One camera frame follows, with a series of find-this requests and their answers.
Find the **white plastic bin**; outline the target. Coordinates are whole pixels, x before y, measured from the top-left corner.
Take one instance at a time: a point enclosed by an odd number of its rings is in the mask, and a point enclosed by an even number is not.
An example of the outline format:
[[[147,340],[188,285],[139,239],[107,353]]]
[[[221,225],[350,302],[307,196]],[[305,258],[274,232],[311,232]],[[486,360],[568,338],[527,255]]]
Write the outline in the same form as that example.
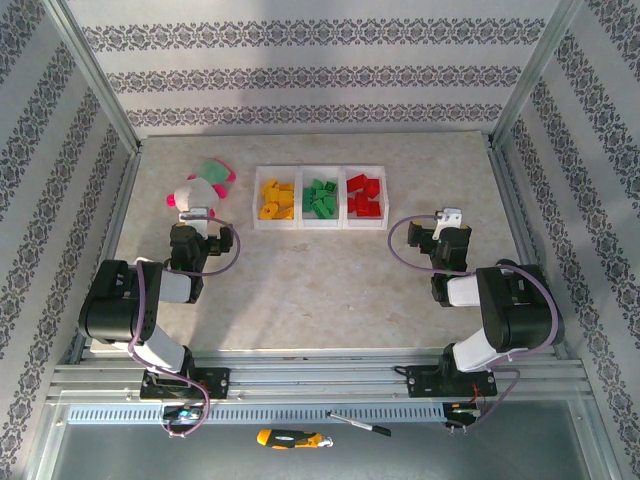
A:
[[[386,184],[386,172],[383,166],[378,165],[345,165],[342,167],[342,177],[340,186],[344,194],[343,226],[347,230],[386,230],[389,220],[389,199],[388,188]],[[346,181],[359,174],[364,174],[368,178],[378,178],[380,180],[380,194],[374,199],[368,198],[368,201],[376,201],[380,204],[381,216],[377,218],[358,217],[356,210],[354,213],[347,212],[347,199],[353,197],[357,193],[364,193],[364,189],[354,193],[348,193],[346,190]]]
[[[270,179],[279,183],[294,183],[294,219],[293,220],[260,220],[258,213],[266,204],[261,193],[262,186]],[[298,166],[291,165],[259,165],[256,167],[253,192],[253,222],[255,229],[262,230],[296,230],[300,224],[301,172]]]
[[[343,213],[342,206],[344,201],[344,194],[340,186],[341,181],[341,169],[338,166],[327,165],[311,165],[301,167],[301,200],[300,200],[300,226],[302,229],[307,230],[337,230],[342,227]],[[318,179],[325,185],[326,182],[334,182],[337,184],[337,190],[335,193],[329,194],[323,187],[322,190],[326,192],[326,196],[334,196],[336,198],[336,209],[329,219],[319,219],[316,214],[311,212],[302,211],[302,196],[304,188],[311,188],[312,181]]]

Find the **white and pink plush toy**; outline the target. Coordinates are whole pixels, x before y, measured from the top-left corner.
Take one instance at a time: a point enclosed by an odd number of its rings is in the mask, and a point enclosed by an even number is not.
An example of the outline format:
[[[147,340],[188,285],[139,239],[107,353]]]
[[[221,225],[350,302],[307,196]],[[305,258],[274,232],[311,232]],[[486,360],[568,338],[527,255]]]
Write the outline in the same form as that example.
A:
[[[177,209],[181,213],[204,209],[206,213],[215,217],[220,201],[225,199],[227,194],[224,185],[211,184],[202,177],[194,177],[169,194],[165,203],[169,208]]]

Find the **green and pink plush toy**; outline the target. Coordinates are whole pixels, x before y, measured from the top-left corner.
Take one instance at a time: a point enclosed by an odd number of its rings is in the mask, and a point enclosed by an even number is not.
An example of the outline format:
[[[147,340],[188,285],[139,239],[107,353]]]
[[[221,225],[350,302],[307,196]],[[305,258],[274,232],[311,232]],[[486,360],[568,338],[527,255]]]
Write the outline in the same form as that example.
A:
[[[207,159],[195,174],[191,174],[188,180],[202,178],[211,185],[225,185],[236,180],[236,173],[224,161],[211,158]]]

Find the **black marker pen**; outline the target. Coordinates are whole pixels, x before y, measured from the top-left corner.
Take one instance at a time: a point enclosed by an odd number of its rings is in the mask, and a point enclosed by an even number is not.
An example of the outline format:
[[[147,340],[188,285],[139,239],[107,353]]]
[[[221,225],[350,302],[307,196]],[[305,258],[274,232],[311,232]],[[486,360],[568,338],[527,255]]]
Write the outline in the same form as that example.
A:
[[[372,433],[377,433],[386,437],[390,437],[392,435],[391,431],[388,428],[382,427],[382,426],[378,426],[378,425],[371,425],[368,423],[364,423],[362,421],[358,421],[355,419],[351,419],[348,417],[345,417],[343,415],[339,415],[333,411],[327,411],[326,412],[326,417],[348,424],[350,426],[359,428],[359,429],[363,429]]]

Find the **orange and black screwdriver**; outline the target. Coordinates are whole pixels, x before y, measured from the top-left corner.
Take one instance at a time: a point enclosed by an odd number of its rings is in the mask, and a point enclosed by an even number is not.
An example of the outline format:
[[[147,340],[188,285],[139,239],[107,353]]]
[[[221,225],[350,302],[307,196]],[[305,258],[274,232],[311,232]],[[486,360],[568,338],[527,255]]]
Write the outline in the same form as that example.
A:
[[[286,429],[261,430],[256,437],[259,445],[277,449],[317,449],[331,448],[333,440],[317,432]]]

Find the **aluminium side rail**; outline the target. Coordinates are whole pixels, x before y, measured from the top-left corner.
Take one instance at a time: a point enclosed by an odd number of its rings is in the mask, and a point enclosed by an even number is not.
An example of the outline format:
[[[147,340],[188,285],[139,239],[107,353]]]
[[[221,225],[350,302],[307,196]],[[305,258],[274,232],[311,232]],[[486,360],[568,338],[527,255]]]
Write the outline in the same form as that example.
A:
[[[136,180],[136,175],[138,173],[142,153],[143,145],[140,145],[137,151],[130,155],[127,165],[122,172],[120,186],[117,191],[117,196],[112,205],[111,216],[109,218],[107,230],[102,237],[101,250],[98,257],[96,258],[94,269],[91,275],[88,277],[87,289],[84,293],[83,299],[86,298],[86,295],[91,288],[91,285],[101,263],[104,260],[110,260],[115,257],[127,209],[130,203],[134,183]],[[67,350],[59,360],[59,364],[78,364],[82,358],[85,344],[85,335],[79,329],[76,329],[74,331],[74,336],[72,337],[72,340],[67,347]]]
[[[517,265],[537,265],[544,283],[550,286],[539,252],[531,238],[528,214],[520,197],[517,182],[509,173],[508,162],[501,149],[493,146],[488,135],[484,135],[483,139],[516,250],[514,256],[504,255],[501,259],[508,259]]]

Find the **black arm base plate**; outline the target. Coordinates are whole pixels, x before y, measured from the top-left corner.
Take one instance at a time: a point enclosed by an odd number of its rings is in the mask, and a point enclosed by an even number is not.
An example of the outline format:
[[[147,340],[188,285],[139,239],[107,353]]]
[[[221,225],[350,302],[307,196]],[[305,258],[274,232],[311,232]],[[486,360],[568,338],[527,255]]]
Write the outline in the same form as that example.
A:
[[[196,368],[191,380],[204,388],[210,399],[224,400],[228,394],[230,370],[228,368]],[[139,397],[141,400],[202,401],[204,394],[200,388],[185,380],[145,371]]]
[[[496,381],[489,372],[445,372],[436,365],[412,365],[405,368],[410,398],[467,398],[498,394]]]

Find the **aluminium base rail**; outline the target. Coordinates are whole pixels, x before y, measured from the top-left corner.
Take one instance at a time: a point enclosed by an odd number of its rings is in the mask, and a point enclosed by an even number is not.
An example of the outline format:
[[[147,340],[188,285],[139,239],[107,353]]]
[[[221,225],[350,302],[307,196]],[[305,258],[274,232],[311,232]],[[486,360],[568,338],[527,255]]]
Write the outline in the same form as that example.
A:
[[[228,400],[249,404],[400,402],[408,397],[397,366],[431,365],[437,349],[230,350],[198,352],[202,367],[230,369]],[[518,382],[500,371],[497,387],[511,401],[576,400],[594,396],[583,363],[552,350],[511,362]],[[87,351],[75,365],[58,365],[49,403],[125,403],[139,400],[143,370],[117,351]]]

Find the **aluminium frame post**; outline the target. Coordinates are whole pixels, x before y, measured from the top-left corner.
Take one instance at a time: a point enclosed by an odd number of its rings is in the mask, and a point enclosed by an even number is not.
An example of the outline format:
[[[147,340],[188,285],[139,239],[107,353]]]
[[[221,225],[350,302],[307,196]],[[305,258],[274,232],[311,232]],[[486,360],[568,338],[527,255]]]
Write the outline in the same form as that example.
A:
[[[71,52],[88,86],[105,110],[110,123],[124,142],[127,151],[129,153],[137,153],[141,141],[66,0],[40,1]]]
[[[584,0],[559,0],[555,11],[541,34],[539,42],[505,104],[496,126],[489,135],[492,147],[500,146],[504,143],[531,91],[539,81],[546,65],[553,56],[553,52],[583,2]]]

